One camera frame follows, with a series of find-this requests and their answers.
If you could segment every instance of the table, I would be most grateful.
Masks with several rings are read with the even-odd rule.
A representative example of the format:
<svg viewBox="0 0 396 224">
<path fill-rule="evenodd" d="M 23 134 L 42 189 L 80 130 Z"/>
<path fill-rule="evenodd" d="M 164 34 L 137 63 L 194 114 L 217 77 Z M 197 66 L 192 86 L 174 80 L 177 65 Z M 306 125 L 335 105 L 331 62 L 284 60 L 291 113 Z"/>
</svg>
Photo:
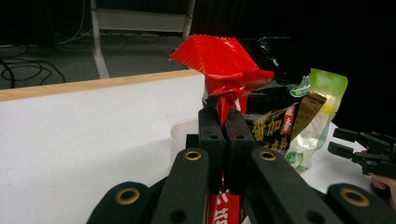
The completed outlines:
<svg viewBox="0 0 396 224">
<path fill-rule="evenodd" d="M 1 223 L 85 223 L 117 184 L 167 176 L 170 129 L 197 117 L 203 92 L 194 70 L 0 91 Z M 369 189 L 359 165 L 327 144 L 304 180 L 322 192 Z"/>
</svg>

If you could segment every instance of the white tabletop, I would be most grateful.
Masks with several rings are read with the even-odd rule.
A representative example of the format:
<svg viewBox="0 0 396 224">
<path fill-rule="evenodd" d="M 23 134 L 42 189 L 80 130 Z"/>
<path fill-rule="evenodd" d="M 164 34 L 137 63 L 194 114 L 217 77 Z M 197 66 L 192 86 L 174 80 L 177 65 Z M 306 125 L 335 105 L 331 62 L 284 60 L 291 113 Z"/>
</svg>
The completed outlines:
<svg viewBox="0 0 396 224">
<path fill-rule="evenodd" d="M 198 75 L 1 102 L 0 223 L 85 223 L 112 187 L 167 176 L 170 129 L 197 116 L 203 92 Z M 310 186 L 369 189 L 325 147 L 303 174 Z"/>
</svg>

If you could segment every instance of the gray floor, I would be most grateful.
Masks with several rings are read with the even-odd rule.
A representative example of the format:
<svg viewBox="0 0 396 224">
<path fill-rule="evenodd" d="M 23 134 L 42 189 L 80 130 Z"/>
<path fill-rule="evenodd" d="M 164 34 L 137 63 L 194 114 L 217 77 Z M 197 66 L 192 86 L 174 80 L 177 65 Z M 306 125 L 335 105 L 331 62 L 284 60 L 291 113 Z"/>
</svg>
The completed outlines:
<svg viewBox="0 0 396 224">
<path fill-rule="evenodd" d="M 168 59 L 182 43 L 179 36 L 102 35 L 102 51 L 111 77 L 127 77 L 186 69 Z M 0 48 L 0 90 L 99 79 L 92 54 L 93 39 L 85 35 L 59 44 L 59 50 L 39 46 Z"/>
</svg>

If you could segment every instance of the human hand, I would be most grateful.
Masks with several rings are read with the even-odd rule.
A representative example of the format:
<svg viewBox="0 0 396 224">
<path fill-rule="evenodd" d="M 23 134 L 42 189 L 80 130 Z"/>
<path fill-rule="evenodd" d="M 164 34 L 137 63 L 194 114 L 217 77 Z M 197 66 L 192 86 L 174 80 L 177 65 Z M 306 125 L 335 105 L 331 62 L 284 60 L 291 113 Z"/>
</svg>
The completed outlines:
<svg viewBox="0 0 396 224">
<path fill-rule="evenodd" d="M 378 189 L 390 188 L 389 205 L 396 212 L 396 179 L 370 173 L 374 187 Z"/>
</svg>

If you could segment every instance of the wooden table edge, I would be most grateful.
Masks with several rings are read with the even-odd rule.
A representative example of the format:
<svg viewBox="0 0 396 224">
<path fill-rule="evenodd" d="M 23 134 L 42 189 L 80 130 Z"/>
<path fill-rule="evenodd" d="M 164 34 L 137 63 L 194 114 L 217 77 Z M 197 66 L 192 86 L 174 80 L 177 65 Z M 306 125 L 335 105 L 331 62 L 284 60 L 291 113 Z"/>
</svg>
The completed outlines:
<svg viewBox="0 0 396 224">
<path fill-rule="evenodd" d="M 0 102 L 46 96 L 74 91 L 87 91 L 107 87 L 129 85 L 135 83 L 157 81 L 176 77 L 190 77 L 201 75 L 193 69 L 179 70 L 172 72 L 152 73 L 135 75 L 130 77 L 111 77 L 106 79 L 96 79 L 79 82 L 69 82 L 46 86 L 25 87 L 0 91 Z"/>
</svg>

